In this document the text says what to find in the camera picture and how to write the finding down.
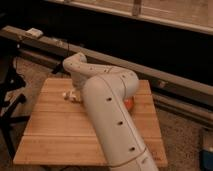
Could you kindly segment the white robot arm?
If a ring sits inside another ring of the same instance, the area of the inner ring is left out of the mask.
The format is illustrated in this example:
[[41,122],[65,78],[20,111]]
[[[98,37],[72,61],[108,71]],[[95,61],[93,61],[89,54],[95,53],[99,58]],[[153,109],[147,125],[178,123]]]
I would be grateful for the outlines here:
[[137,74],[91,64],[83,53],[65,58],[62,66],[73,85],[64,98],[84,105],[110,171],[159,171],[124,104],[139,88]]

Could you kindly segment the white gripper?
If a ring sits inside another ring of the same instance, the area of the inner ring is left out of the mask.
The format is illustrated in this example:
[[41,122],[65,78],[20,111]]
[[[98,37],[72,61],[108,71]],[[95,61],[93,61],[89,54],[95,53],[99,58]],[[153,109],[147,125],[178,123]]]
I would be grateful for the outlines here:
[[67,99],[69,101],[77,101],[78,103],[83,103],[83,98],[81,97],[81,92],[83,89],[83,86],[85,85],[85,80],[73,80],[72,86],[73,88],[71,91],[67,93]]

